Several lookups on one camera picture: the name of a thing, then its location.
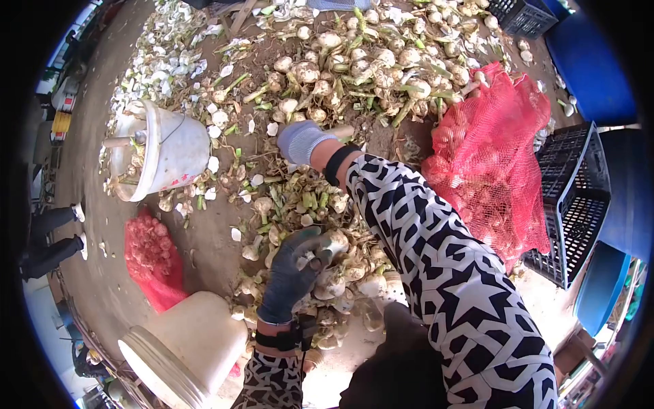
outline ground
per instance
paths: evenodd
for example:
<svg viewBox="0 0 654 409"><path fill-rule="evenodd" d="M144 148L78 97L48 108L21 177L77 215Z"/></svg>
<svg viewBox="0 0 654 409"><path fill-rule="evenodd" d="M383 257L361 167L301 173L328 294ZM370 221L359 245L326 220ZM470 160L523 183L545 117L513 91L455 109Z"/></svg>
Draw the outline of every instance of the ground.
<svg viewBox="0 0 654 409"><path fill-rule="evenodd" d="M115 80L128 68L134 44L143 29L143 22L153 10L152 1L128 1L104 31L90 61L88 75L80 88L57 179L57 206L83 200L86 207L86 222L83 225L68 224L55 232L56 238L70 237L82 231L85 231L88 237L88 260L85 262L80 255L75 255L61 264L67 290L105 349L119 361L122 361L122 354L117 340L130 327L144 323L155 314L127 273L123 259L124 223L136 216L141 206L147 205L157 212L158 197L150 195L139 204L107 197L102 190L103 176L98 174L97 155L105 136L106 122L109 119L109 100L116 86ZM244 27L250 25L250 20L245 22ZM578 116L565 118L561 107L556 103L556 98L567 99L564 98L563 91L555 91L553 68L544 41L540 39L530 43L536 64L525 66L514 44L511 55L516 70L527 72L534 80L541 79L546 82L557 128L580 122ZM209 63L207 71L218 69L220 65L218 58L211 53L217 46L218 44L212 43L210 39L202 43L203 58L207 58ZM284 47L293 46L289 42ZM279 51L279 46L272 51L258 53L252 61L246 61L244 65L251 67L255 73L254 82L260 82L257 76L261 75L261 70L257 67L266 63L272 65L277 57L276 51ZM237 65L234 77L240 74L238 70ZM246 123L251 113L247 108L243 110L241 129L247 129ZM354 125L359 129L363 120L357 121L359 122ZM429 130L432 127L433 123L429 120L425 120L423 124L405 121L397 139L408 137L414 140L422 148L423 155L427 156L431 145ZM369 152L394 158L396 151L392 144L390 128L368 123L365 132L369 132L371 136ZM254 155L258 152L257 148L260 149L253 137L237 135L230 137L228 142L242 147L246 156ZM223 168L228 166L232 159L230 152L221 149L220 159ZM162 221L169 227L184 259L184 288L187 291L192 293L204 290L221 296L228 295L239 268L252 269L252 264L241 257L241 245L232 241L229 236L230 225L237 224L238 217L249 218L251 215L247 205L228 203L226 194L219 194L218 198L209 204L208 210L196 211L187 230L183 228L182 219L177 212L162 212ZM98 247L101 242L106 245L109 254L107 258ZM195 268L191 265L191 249L196 250ZM352 370L372 355L382 339L380 332L370 333L360 325L354 325L344 346L327 351L326 364L308 377L304 385L306 400L313 404L319 402L318 407L335 406L339 399L338 393L347 386ZM329 383L330 388L323 388L325 383ZM228 404L230 399L235 397L241 385L242 378L229 379L226 382L224 390L221 391L224 404Z"/></svg>

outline bucket handle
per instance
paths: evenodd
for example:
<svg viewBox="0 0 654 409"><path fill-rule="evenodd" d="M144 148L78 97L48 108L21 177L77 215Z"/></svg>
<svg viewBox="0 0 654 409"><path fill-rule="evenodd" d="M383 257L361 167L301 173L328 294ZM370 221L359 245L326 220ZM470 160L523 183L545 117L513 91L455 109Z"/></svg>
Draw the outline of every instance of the bucket handle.
<svg viewBox="0 0 654 409"><path fill-rule="evenodd" d="M182 126L182 124L184 123L184 120L186 120L186 114L182 114L182 115L184 115L184 116L182 117L182 122L180 122L179 125L175 126L175 129L172 130L172 131L170 131L170 133L168 134L168 136L166 136L166 137L165 137L161 142L159 142L159 146L163 145L164 142L166 142L166 141L168 140L168 138L170 138L170 135L172 135L173 133L175 133L175 131L177 131L177 130L179 129L180 126Z"/></svg>

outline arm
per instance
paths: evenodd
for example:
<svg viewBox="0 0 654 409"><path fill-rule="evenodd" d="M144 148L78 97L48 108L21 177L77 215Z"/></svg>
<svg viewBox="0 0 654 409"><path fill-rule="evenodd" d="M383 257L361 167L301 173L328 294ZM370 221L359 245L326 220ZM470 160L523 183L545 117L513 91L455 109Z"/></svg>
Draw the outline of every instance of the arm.
<svg viewBox="0 0 654 409"><path fill-rule="evenodd" d="M290 325L276 327L262 321L256 326L257 332L270 336L289 328ZM233 409L301 408L300 364L295 351L282 352L256 345L244 373L243 390L234 401Z"/></svg>
<svg viewBox="0 0 654 409"><path fill-rule="evenodd" d="M334 148L321 144L316 156ZM428 325L430 343L443 355L450 407L555 407L551 351L502 261L420 173L358 154L343 161L337 178L401 273L413 316Z"/></svg>
<svg viewBox="0 0 654 409"><path fill-rule="evenodd" d="M293 305L309 292L316 278L316 271L308 265L297 269L297 255L317 244L319 237L320 228L309 227L282 241L270 266L262 304L257 308L257 334L276 336L290 330ZM243 390L232 408L300 409L301 373L295 349L280 351L257 343L245 366Z"/></svg>

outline black plastic crate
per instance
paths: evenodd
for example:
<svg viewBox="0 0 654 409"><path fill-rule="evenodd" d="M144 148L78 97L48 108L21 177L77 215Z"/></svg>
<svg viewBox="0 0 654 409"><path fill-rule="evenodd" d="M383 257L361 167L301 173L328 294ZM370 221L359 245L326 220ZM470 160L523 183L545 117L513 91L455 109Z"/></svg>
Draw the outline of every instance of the black plastic crate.
<svg viewBox="0 0 654 409"><path fill-rule="evenodd" d="M505 33L532 40L558 22L541 0L490 0L488 10Z"/></svg>
<svg viewBox="0 0 654 409"><path fill-rule="evenodd" d="M536 153L550 253L523 254L524 264L567 290L602 228L611 184L595 123L554 132Z"/></svg>

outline star pattern sleeve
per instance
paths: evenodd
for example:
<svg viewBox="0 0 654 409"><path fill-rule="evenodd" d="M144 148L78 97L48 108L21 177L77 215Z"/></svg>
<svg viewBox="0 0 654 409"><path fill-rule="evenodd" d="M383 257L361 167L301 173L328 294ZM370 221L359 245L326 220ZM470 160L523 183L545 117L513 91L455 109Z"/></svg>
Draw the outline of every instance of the star pattern sleeve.
<svg viewBox="0 0 654 409"><path fill-rule="evenodd" d="M493 250L409 166L365 154L346 185L443 356L450 408L554 409L551 351Z"/></svg>

